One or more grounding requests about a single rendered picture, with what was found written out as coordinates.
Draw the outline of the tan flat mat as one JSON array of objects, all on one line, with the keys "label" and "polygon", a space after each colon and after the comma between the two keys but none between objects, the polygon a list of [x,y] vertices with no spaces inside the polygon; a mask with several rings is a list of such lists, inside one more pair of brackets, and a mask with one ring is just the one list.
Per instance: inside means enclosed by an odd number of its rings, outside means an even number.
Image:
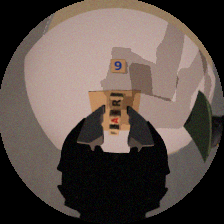
[{"label": "tan flat mat", "polygon": [[[110,109],[109,97],[111,93],[122,93],[124,96],[122,109]],[[127,115],[127,106],[131,106],[136,112],[139,112],[141,90],[103,90],[88,92],[91,110],[94,112],[103,104],[106,105],[105,113],[103,114],[104,122],[102,126],[105,131],[109,131],[109,112],[110,110],[121,111],[121,121],[119,131],[130,130],[128,123],[129,116]]]}]

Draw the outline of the brown block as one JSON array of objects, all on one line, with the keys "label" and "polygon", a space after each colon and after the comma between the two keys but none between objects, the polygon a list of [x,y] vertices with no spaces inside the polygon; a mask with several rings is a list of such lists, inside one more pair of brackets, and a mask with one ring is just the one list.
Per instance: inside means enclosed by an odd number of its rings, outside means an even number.
[{"label": "brown block", "polygon": [[123,94],[111,93],[110,94],[110,108],[122,109],[123,108]]},{"label": "brown block", "polygon": [[120,121],[121,121],[121,111],[120,110],[110,110],[109,124],[120,125]]},{"label": "brown block", "polygon": [[111,73],[125,73],[126,60],[125,59],[111,59]]},{"label": "brown block", "polygon": [[109,125],[109,135],[118,136],[119,135],[119,125],[110,124]]}]

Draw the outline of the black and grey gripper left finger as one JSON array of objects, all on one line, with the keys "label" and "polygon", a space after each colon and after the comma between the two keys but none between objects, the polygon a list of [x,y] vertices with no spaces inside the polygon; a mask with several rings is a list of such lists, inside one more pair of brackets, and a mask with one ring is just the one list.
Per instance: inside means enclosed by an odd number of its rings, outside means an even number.
[{"label": "black and grey gripper left finger", "polygon": [[[104,143],[103,114],[106,105],[100,106],[86,118],[83,118],[67,135],[61,150],[57,170],[62,172],[65,163],[75,154],[83,151],[94,151],[95,145]],[[101,123],[101,124],[100,124]]]}]

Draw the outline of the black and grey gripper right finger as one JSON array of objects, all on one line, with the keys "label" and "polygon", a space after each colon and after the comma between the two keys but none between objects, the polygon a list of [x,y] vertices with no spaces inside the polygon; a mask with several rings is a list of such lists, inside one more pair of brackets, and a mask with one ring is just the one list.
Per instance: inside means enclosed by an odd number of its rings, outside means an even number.
[{"label": "black and grey gripper right finger", "polygon": [[128,147],[137,147],[138,152],[155,156],[163,164],[166,175],[170,174],[167,149],[160,134],[131,106],[127,106],[127,114],[131,126],[127,138]]}]

